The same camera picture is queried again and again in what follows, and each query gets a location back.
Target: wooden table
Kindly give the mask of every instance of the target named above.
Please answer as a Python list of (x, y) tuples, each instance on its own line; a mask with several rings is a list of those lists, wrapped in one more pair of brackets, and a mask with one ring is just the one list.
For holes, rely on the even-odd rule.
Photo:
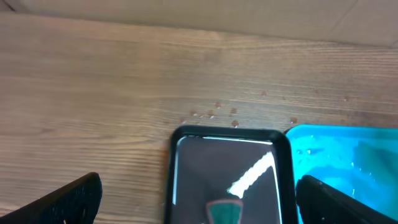
[(182, 123), (398, 127), (398, 50), (0, 14), (0, 215), (94, 171), (96, 223), (160, 223)]

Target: blue plastic container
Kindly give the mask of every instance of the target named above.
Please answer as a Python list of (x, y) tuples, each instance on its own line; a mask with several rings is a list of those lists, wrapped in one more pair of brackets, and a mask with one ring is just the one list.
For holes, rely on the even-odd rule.
[(303, 124), (286, 134), (305, 174), (398, 220), (398, 129)]

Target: water droplet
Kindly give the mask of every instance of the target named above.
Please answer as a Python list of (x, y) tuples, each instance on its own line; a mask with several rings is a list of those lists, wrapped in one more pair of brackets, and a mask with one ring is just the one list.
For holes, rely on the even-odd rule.
[(239, 126), (239, 122), (237, 120), (232, 121), (232, 127), (237, 128)]
[(238, 113), (238, 110), (236, 108), (232, 108), (230, 115), (234, 115), (234, 114), (237, 114), (237, 113)]
[(297, 118), (290, 118), (291, 124), (297, 124)]
[(197, 113), (197, 111), (195, 111), (195, 110), (191, 110), (191, 116), (198, 116), (198, 113)]
[(207, 115), (209, 116), (210, 119), (213, 119), (215, 117), (215, 114), (212, 110), (209, 110), (209, 112), (207, 112)]

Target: teal object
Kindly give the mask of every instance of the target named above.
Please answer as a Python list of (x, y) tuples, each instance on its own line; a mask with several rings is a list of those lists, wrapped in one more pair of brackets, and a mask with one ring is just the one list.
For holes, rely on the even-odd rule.
[(312, 175), (398, 221), (398, 129), (303, 124), (286, 136), (295, 184)]

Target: green object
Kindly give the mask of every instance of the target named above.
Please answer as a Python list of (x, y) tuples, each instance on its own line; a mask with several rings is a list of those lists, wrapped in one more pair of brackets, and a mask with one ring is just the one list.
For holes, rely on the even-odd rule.
[(211, 224), (240, 224), (243, 204), (240, 200), (217, 200), (207, 204)]

